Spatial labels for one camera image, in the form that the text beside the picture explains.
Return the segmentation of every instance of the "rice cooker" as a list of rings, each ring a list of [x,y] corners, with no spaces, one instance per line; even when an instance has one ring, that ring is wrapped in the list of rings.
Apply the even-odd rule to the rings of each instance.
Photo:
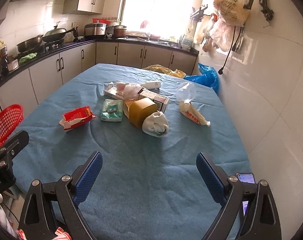
[[[84,36],[87,40],[105,37],[106,23],[89,23],[85,25]]]

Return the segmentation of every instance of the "red box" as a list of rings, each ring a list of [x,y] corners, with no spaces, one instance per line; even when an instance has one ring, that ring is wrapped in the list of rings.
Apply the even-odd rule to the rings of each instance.
[[[59,122],[65,131],[72,130],[82,124],[88,123],[96,116],[91,112],[89,106],[80,107],[64,113],[63,119]]]

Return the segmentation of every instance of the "stove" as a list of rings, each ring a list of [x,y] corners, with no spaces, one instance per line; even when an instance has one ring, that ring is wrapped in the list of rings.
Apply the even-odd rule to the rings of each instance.
[[[23,53],[19,53],[17,55],[17,59],[18,62],[22,57],[25,57],[31,53],[37,53],[36,57],[42,56],[48,52],[52,52],[58,48],[60,48],[61,46],[63,46],[63,44],[65,43],[64,39],[61,39],[59,41],[53,41],[53,42],[48,42],[48,43],[44,43],[36,48],[33,49],[29,49]]]

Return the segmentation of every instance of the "kitchen cabinet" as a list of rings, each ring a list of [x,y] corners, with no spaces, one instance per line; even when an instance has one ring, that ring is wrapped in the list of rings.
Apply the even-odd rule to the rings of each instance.
[[[105,0],[65,0],[63,14],[102,14]]]
[[[85,71],[96,65],[96,42],[81,46],[81,68]]]
[[[119,43],[117,65],[141,68],[145,46]]]
[[[13,104],[23,107],[24,118],[38,106],[28,69],[0,87],[0,112]]]
[[[196,62],[196,57],[185,53],[173,51],[170,58],[169,68],[171,70],[179,69],[187,75],[191,75]]]
[[[97,42],[96,62],[104,64],[117,64],[118,43],[117,42]]]
[[[161,65],[168,67],[170,64],[171,55],[171,50],[145,46],[141,68],[145,68],[151,65]]]
[[[62,83],[66,84],[69,80],[81,73],[81,47],[65,50],[59,53]]]
[[[62,86],[59,60],[59,54],[56,54],[29,68],[30,77],[39,104]]]

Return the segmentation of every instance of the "wok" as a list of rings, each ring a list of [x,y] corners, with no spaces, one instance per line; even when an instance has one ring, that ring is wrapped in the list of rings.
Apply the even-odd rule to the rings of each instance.
[[[25,52],[29,49],[33,49],[35,47],[38,47],[42,42],[43,42],[43,39],[42,39],[42,34],[41,35],[38,35],[34,38],[31,38],[31,39],[28,39],[26,41],[23,41],[21,43],[19,43],[17,45],[17,49],[20,53],[22,52]]]
[[[53,42],[53,41],[59,41],[65,37],[67,33],[73,32],[77,29],[77,27],[74,27],[67,31],[65,28],[57,28],[59,22],[57,22],[56,26],[54,26],[54,29],[46,32],[45,36],[43,37],[44,42]]]

